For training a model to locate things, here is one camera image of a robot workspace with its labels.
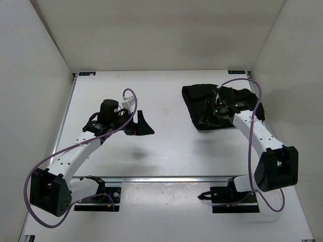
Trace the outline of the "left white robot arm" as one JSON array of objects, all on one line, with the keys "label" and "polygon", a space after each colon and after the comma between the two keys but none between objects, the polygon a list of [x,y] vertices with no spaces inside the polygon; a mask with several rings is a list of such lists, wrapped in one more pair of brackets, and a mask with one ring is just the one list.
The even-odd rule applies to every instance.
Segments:
[{"label": "left white robot arm", "polygon": [[36,168],[27,178],[30,186],[24,191],[27,206],[34,205],[56,217],[86,197],[99,201],[105,196],[105,183],[88,175],[77,181],[72,177],[89,156],[113,133],[123,131],[129,136],[153,135],[154,130],[145,121],[141,110],[132,109],[133,97],[125,100],[122,108],[116,100],[105,99],[99,112],[93,114],[82,129],[71,149],[62,151],[58,160],[45,169]]}]

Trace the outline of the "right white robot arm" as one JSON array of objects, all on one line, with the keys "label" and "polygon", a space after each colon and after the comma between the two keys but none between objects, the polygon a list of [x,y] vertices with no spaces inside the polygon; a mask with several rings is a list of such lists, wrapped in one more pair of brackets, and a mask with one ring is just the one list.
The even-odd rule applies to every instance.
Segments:
[{"label": "right white robot arm", "polygon": [[238,202],[248,193],[269,192],[294,186],[298,182],[298,151],[276,139],[253,113],[247,102],[216,102],[207,100],[199,123],[222,128],[230,122],[248,139],[248,150],[255,150],[259,158],[256,169],[247,175],[228,180],[219,187],[214,198]]}]

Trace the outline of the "black pleated skirt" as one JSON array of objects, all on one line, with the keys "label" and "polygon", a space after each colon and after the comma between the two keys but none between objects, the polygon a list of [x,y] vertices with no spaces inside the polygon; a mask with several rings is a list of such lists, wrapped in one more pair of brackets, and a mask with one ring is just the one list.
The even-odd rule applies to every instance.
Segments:
[{"label": "black pleated skirt", "polygon": [[[193,125],[200,131],[206,130],[218,130],[232,128],[233,124],[224,119],[216,117],[213,113],[214,125],[200,125],[199,119],[202,116],[202,112],[207,100],[211,101],[211,107],[215,107],[218,103],[212,105],[216,100],[214,89],[217,85],[214,84],[195,84],[191,86],[184,86],[182,88],[182,96],[184,102],[188,108]],[[232,103],[247,102],[251,108],[255,108],[258,98],[248,89],[236,90],[233,88],[223,87],[223,91],[220,94],[221,101],[231,101]]]}]

